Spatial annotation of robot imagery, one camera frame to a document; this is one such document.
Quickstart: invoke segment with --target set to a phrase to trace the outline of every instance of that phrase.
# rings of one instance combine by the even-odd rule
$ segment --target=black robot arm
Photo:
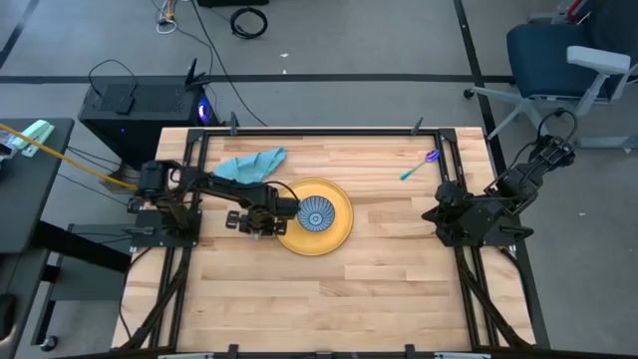
[[[179,180],[174,179],[177,172]],[[177,186],[169,187],[169,180]],[[162,212],[164,228],[173,235],[187,234],[190,230],[194,213],[184,202],[187,194],[196,191],[237,202],[247,209],[244,215],[230,211],[226,226],[255,235],[285,233],[287,220],[293,219],[299,208],[297,198],[280,197],[277,189],[267,183],[243,184],[183,167],[175,161],[143,164],[138,188],[130,205],[150,201]]]
[[[484,190],[473,195],[458,181],[445,181],[437,189],[439,205],[422,219],[437,225],[445,246],[515,244],[533,234],[518,223],[518,214],[538,196],[544,174],[574,162],[574,147],[560,137],[539,137],[528,162],[510,167]]]

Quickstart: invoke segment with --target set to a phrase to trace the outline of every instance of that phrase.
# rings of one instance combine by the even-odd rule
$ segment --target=chair armrest
[[[567,48],[567,63],[590,68],[607,75],[629,72],[631,58],[627,55],[582,46]]]

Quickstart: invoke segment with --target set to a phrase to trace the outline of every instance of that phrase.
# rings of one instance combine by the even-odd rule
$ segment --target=yellow plate
[[[286,234],[277,235],[286,248],[303,255],[321,255],[336,249],[350,234],[354,213],[352,204],[345,192],[336,184],[326,179],[300,179],[291,183],[299,200],[312,195],[321,195],[330,200],[335,207],[335,221],[328,229],[312,232],[301,226],[297,218],[288,220]],[[282,189],[281,196],[292,197],[287,189]]]

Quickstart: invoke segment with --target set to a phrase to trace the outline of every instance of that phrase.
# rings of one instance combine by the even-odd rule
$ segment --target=gray floor
[[[0,12],[0,44],[26,7],[24,0],[7,1]],[[506,31],[525,22],[529,12],[552,9],[555,2],[465,1],[484,75],[510,74]],[[288,74],[470,73],[449,0],[272,0],[263,10],[270,27],[263,38],[253,41],[231,36],[227,23],[201,10],[231,74],[281,74],[284,70]],[[108,58],[144,75],[180,75],[193,56],[207,67],[203,46],[178,33],[156,33],[154,12],[151,0],[40,1],[0,76],[85,76]],[[229,15],[231,9],[218,12]],[[176,14],[180,28],[203,39],[188,3],[178,3]],[[215,65],[213,73],[219,71]],[[117,66],[99,72],[123,73]],[[237,89],[270,125],[407,126],[423,116],[426,126],[482,126],[476,99],[466,101],[461,96],[470,85],[261,83],[238,84]],[[223,120],[235,111],[244,126],[256,125],[227,85],[212,87]],[[515,91],[508,85],[491,87]],[[76,118],[87,88],[0,85],[0,117]],[[634,115],[637,98],[638,88],[631,88],[613,106],[594,109],[581,119],[580,133],[638,132]],[[491,106],[497,122],[511,110],[494,101]],[[566,131],[568,126],[560,120],[550,124],[557,132]],[[533,136],[525,118],[506,128],[501,136],[506,159],[511,161]],[[71,144],[116,158],[81,124],[75,127]],[[61,173],[101,188],[94,178],[76,169],[62,166]],[[523,215],[523,223],[536,231],[527,243],[553,348],[638,353],[637,173],[635,153],[580,151],[574,166],[546,177],[538,201]],[[78,204],[87,200],[95,204],[93,209],[80,210]],[[60,178],[44,217],[60,226],[133,220],[120,204]],[[58,309],[52,333],[60,336],[61,344],[49,356],[108,349],[116,303],[67,303]],[[19,357],[47,357],[27,344],[25,340]]]

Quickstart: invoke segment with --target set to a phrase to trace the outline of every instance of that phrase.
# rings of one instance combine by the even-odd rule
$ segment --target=blue light
[[[210,125],[210,113],[210,103],[206,100],[206,98],[201,99],[197,105],[197,114],[204,125]]]

